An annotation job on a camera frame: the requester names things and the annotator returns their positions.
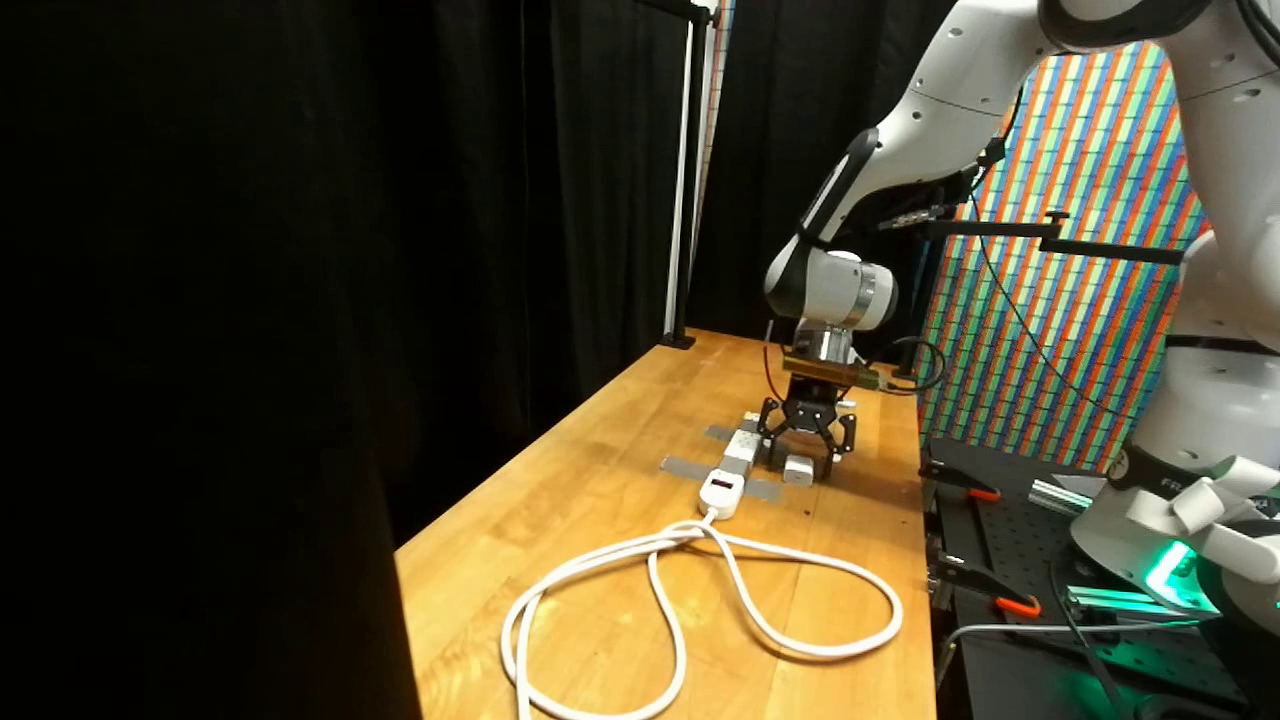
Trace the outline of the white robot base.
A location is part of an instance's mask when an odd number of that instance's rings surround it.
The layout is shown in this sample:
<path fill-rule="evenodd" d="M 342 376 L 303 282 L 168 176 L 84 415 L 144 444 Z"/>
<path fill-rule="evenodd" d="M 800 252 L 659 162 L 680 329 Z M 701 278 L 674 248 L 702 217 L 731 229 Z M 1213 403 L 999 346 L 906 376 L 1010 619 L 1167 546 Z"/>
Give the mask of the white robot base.
<path fill-rule="evenodd" d="M 1072 520 L 1072 545 L 1102 570 L 1269 637 L 1280 633 L 1276 268 L 1276 219 L 1187 248 L 1156 392 Z"/>

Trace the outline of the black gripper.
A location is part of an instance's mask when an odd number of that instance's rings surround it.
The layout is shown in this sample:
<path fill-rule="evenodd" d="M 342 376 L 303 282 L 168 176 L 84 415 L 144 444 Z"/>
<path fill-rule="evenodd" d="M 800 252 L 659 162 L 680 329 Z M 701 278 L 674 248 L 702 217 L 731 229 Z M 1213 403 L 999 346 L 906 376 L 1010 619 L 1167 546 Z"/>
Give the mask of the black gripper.
<path fill-rule="evenodd" d="M 855 452 L 855 415 L 843 407 L 843 387 L 828 378 L 791 378 L 779 401 L 762 403 L 759 458 L 779 472 L 791 457 L 788 434 L 818 438 L 823 458 L 816 481 L 830 481 L 848 452 Z"/>

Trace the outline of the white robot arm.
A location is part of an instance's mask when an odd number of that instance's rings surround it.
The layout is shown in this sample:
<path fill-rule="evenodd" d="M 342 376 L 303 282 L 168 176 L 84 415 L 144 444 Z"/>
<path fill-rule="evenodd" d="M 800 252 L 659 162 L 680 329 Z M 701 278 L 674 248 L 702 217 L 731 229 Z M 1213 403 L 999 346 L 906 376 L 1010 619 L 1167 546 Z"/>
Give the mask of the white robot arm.
<path fill-rule="evenodd" d="M 1064 53 L 1156 44 L 1176 78 L 1208 237 L 1178 260 L 1176 320 L 1121 463 L 1203 472 L 1280 457 L 1280 0 L 954 0 L 893 113 L 855 132 L 762 270 L 767 309 L 876 329 L 897 278 L 843 252 L 968 196 L 1023 77 Z"/>

